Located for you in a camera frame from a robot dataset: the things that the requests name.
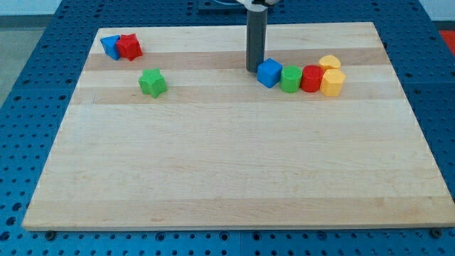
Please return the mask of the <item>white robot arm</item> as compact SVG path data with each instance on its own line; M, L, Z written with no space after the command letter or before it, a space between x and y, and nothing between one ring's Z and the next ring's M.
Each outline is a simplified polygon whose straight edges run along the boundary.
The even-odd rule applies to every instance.
M280 2L280 0L236 0L238 3L244 5L246 8L253 6L270 7Z

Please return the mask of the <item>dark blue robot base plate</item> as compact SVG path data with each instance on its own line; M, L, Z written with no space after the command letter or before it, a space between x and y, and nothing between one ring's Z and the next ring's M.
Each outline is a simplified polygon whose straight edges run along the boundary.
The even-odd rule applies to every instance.
M198 0L197 5L199 12L243 12L245 14L267 16L268 10L272 9L276 4L270 7L253 6L252 8L246 8L236 0Z

